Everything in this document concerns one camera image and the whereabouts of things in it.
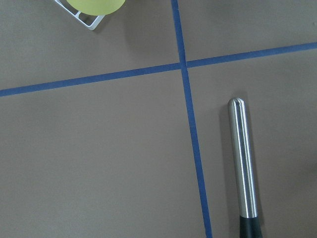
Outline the white cup rack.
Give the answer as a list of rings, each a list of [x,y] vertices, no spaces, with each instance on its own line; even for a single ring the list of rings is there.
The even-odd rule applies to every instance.
[[[65,12],[67,12],[73,19],[85,26],[90,31],[94,31],[105,17],[105,15],[94,16],[83,13],[74,8],[66,0],[54,0],[54,2],[58,4]]]

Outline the yellow cup on rack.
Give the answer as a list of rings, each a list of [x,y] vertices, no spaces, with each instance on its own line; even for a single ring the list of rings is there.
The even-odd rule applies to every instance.
[[[67,0],[75,9],[88,15],[108,15],[120,9],[125,0]]]

